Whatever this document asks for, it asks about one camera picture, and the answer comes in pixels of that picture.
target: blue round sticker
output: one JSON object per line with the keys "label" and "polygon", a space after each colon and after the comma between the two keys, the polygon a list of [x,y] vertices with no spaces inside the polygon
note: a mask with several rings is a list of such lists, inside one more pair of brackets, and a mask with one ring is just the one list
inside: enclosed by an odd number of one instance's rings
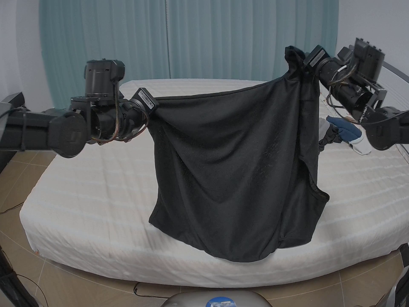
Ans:
{"label": "blue round sticker", "polygon": [[237,307],[236,303],[226,297],[215,297],[209,300],[206,307]]}

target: black garment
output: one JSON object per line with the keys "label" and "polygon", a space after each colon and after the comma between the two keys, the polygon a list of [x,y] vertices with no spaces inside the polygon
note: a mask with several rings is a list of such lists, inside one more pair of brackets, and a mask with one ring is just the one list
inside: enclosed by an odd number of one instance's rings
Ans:
{"label": "black garment", "polygon": [[330,126],[328,127],[328,130],[325,133],[325,136],[322,140],[318,141],[318,150],[324,151],[325,145],[329,143],[341,143],[342,138],[340,136],[338,128],[330,123]]}
{"label": "black garment", "polygon": [[315,185],[320,90],[301,50],[285,58],[289,71],[268,83],[157,98],[151,224],[234,262],[311,240],[329,199]]}

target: bed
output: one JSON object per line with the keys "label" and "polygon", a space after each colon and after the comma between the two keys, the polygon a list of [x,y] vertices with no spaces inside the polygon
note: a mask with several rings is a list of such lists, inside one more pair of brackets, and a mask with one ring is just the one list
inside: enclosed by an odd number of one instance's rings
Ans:
{"label": "bed", "polygon": [[[234,90],[257,81],[130,81],[153,96]],[[330,112],[321,102],[320,115]],[[325,146],[318,186],[330,194],[312,241],[253,263],[214,258],[148,223],[157,199],[153,140],[87,145],[57,156],[20,212],[34,251],[109,278],[195,287],[257,287],[318,277],[386,255],[409,242],[409,164],[396,146],[360,156],[346,143]]]}

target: floor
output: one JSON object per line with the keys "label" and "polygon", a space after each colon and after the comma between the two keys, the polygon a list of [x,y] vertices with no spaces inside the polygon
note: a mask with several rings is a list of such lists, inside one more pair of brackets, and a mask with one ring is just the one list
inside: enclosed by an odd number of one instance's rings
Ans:
{"label": "floor", "polygon": [[[17,153],[0,174],[0,212],[24,202],[41,174],[54,158],[53,152]],[[49,307],[156,307],[164,298],[134,294],[136,282],[103,278],[57,264],[36,255],[30,248],[19,218],[20,207],[0,215],[0,245],[18,274],[38,284]],[[403,268],[399,250],[308,281],[274,287],[252,288],[272,306],[369,307],[390,289]],[[22,283],[45,305],[36,285]],[[170,297],[186,291],[207,290],[140,283],[138,295]],[[9,306],[0,295],[0,306]]]}

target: teal curtain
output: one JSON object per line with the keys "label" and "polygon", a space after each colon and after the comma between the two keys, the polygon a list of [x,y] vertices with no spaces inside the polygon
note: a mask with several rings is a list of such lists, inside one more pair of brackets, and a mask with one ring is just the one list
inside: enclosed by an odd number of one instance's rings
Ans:
{"label": "teal curtain", "polygon": [[40,0],[40,37],[56,108],[84,95],[91,59],[125,63],[123,81],[169,78],[165,0]]}
{"label": "teal curtain", "polygon": [[89,59],[125,78],[270,80],[284,47],[335,53],[338,0],[40,0],[40,36],[57,108],[83,95]]}
{"label": "teal curtain", "polygon": [[338,0],[167,0],[171,77],[270,80],[284,47],[334,54]]}

